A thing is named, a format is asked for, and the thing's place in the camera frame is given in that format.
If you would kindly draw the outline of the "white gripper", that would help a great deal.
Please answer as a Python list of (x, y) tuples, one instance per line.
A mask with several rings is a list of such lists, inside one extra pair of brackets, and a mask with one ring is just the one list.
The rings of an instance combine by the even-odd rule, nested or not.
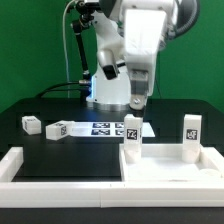
[(125, 12), (124, 59), (131, 81), (129, 106), (135, 117), (144, 116), (145, 96), (153, 93), (160, 38), (166, 25), (167, 14), (161, 10), (128, 9)]

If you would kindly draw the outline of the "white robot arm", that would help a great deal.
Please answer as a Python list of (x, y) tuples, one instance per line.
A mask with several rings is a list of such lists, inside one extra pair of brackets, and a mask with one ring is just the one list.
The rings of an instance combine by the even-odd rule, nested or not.
[(195, 25), (200, 0), (84, 0), (84, 5), (93, 11), (98, 62), (88, 102), (142, 117), (154, 90), (157, 55)]

